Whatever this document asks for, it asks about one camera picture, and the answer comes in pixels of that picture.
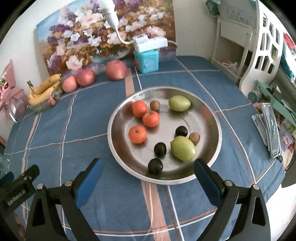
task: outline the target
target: flower painting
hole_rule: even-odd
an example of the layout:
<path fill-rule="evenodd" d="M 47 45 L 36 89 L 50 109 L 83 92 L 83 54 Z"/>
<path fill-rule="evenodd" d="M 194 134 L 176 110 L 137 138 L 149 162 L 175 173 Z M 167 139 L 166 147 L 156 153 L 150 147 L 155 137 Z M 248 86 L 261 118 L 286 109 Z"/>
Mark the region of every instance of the flower painting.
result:
<path fill-rule="evenodd" d="M 125 41 L 147 34 L 175 41 L 172 0 L 113 0 L 119 34 Z M 114 59 L 134 65 L 133 44 L 119 41 L 97 0 L 76 0 L 37 25 L 41 53 L 50 75 L 76 74 L 92 68 L 96 74 Z M 160 62 L 175 61 L 176 46 L 160 49 Z"/>

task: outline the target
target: bowl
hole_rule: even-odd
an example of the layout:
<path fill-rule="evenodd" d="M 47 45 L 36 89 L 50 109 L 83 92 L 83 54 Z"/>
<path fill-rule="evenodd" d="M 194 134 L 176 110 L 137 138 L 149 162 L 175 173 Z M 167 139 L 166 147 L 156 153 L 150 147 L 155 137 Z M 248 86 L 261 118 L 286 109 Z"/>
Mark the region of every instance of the bowl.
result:
<path fill-rule="evenodd" d="M 168 100 L 175 95 L 189 99 L 191 107 L 184 112 L 171 110 Z M 131 106 L 137 100 L 145 101 L 148 109 L 152 100 L 160 102 L 158 126 L 146 127 L 142 118 L 134 117 Z M 134 125 L 141 125 L 147 131 L 147 138 L 141 144 L 133 144 L 128 138 L 128 132 Z M 177 159 L 170 149 L 170 142 L 175 138 L 175 130 L 179 126 L 188 129 L 187 137 L 192 132 L 200 134 L 200 141 L 195 146 L 197 154 L 192 161 Z M 161 185 L 175 185 L 195 179 L 194 160 L 202 158 L 210 167 L 218 157 L 222 144 L 219 120 L 208 105 L 186 90 L 167 86 L 143 89 L 121 102 L 111 115 L 107 136 L 110 150 L 122 168 L 143 181 Z M 158 142 L 166 144 L 167 154 L 160 158 L 163 162 L 162 172 L 151 174 L 147 166 L 151 159 L 156 158 L 153 149 Z"/>

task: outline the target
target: teal box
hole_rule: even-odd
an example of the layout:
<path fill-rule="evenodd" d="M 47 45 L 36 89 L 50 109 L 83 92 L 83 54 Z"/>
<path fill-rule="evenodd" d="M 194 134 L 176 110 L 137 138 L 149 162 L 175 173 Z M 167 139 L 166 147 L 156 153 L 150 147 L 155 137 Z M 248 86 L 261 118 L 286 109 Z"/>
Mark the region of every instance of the teal box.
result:
<path fill-rule="evenodd" d="M 133 54 L 135 56 L 136 67 L 142 74 L 158 70 L 158 50 L 149 50 L 142 53 L 134 51 Z"/>

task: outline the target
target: orange fruit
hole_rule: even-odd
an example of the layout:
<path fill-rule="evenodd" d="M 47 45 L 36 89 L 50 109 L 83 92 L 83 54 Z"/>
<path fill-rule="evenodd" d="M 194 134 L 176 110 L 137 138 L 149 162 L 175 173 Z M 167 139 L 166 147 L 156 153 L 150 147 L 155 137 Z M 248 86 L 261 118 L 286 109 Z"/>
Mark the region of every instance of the orange fruit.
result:
<path fill-rule="evenodd" d="M 128 137 L 132 143 L 140 144 L 146 140 L 147 132 L 144 127 L 136 125 L 130 128 Z"/>
<path fill-rule="evenodd" d="M 143 117 L 148 108 L 144 101 L 137 100 L 132 104 L 131 109 L 135 117 Z"/>
<path fill-rule="evenodd" d="M 143 123 L 147 127 L 157 126 L 159 124 L 159 119 L 159 114 L 154 110 L 147 111 L 143 115 Z"/>

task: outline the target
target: screw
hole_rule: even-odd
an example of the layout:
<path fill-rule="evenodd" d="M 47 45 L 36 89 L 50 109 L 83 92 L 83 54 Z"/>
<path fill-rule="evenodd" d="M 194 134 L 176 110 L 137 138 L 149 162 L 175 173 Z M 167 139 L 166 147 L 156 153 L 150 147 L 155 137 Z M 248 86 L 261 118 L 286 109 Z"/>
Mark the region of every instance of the screw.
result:
<path fill-rule="evenodd" d="M 37 185 L 37 189 L 38 189 L 38 190 L 42 190 L 42 189 L 43 189 L 43 184 L 42 184 L 42 183 L 38 184 L 38 185 Z"/>
<path fill-rule="evenodd" d="M 225 184 L 226 184 L 226 186 L 231 187 L 231 186 L 232 186 L 232 181 L 230 181 L 230 180 L 226 180 L 226 181 L 225 181 Z"/>
<path fill-rule="evenodd" d="M 72 181 L 71 180 L 65 181 L 65 186 L 66 187 L 70 187 L 71 185 L 72 185 Z"/>
<path fill-rule="evenodd" d="M 254 185 L 253 185 L 253 188 L 254 188 L 255 190 L 259 190 L 259 189 L 260 189 L 260 187 L 259 187 L 257 184 L 254 184 Z"/>

